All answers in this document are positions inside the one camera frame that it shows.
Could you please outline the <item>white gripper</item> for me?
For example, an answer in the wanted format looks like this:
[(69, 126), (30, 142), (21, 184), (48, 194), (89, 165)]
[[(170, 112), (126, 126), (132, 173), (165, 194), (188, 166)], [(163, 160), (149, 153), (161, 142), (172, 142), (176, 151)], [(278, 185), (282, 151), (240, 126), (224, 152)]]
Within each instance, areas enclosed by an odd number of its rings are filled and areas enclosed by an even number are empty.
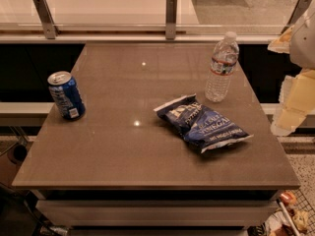
[(268, 50), (290, 56), (290, 61), (302, 69), (295, 76), (285, 76), (279, 96), (271, 131), (275, 136), (285, 137), (293, 133), (315, 109), (315, 8), (308, 8), (277, 39)]

